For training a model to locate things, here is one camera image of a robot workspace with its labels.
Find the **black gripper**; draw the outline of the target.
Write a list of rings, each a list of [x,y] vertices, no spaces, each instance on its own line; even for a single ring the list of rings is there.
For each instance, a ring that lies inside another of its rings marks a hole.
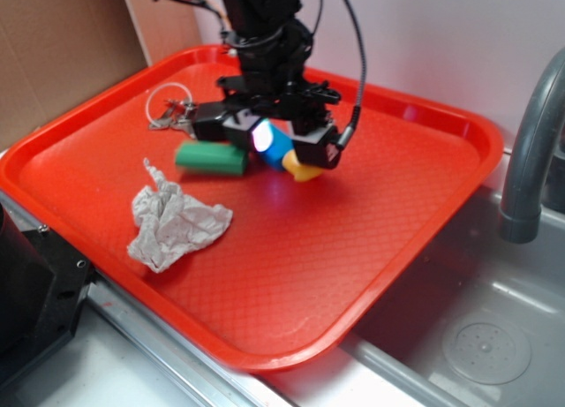
[[[298,162],[335,169],[342,154],[336,145],[337,127],[328,125],[328,106],[338,104],[341,95],[326,80],[306,80],[301,61],[241,57],[239,68],[237,76],[217,80],[225,103],[241,109],[222,123],[228,141],[246,151],[266,152],[275,140],[267,118],[286,120],[291,123],[290,138]]]

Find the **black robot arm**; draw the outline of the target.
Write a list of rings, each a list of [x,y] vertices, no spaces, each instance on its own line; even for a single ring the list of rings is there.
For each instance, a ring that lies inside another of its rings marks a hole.
[[[252,132],[263,119],[290,124],[298,162],[331,170],[341,158],[339,131],[327,106],[341,96],[327,82],[305,79],[313,34],[297,19],[300,0],[222,0],[222,45],[234,49],[240,73],[220,77],[222,100],[197,104],[189,115],[197,140],[229,141],[256,150]]]

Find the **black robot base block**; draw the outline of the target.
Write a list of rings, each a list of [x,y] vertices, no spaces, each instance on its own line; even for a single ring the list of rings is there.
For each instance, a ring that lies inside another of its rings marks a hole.
[[[1,209],[1,388],[75,335],[90,260],[53,230],[20,230]]]

